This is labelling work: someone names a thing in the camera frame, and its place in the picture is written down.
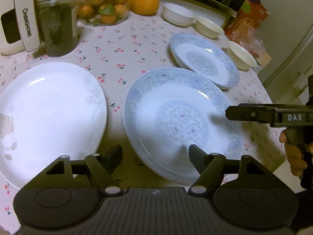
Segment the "person's right hand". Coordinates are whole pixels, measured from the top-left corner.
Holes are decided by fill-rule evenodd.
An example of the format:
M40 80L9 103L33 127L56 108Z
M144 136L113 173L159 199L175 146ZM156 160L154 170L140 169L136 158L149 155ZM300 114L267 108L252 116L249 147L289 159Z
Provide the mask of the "person's right hand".
M297 146L290 144L288 137L285 134L285 130L281 132L279 141L284 144L291 173L296 177L301 176L303 171L308 167L307 163L303 160L301 150Z

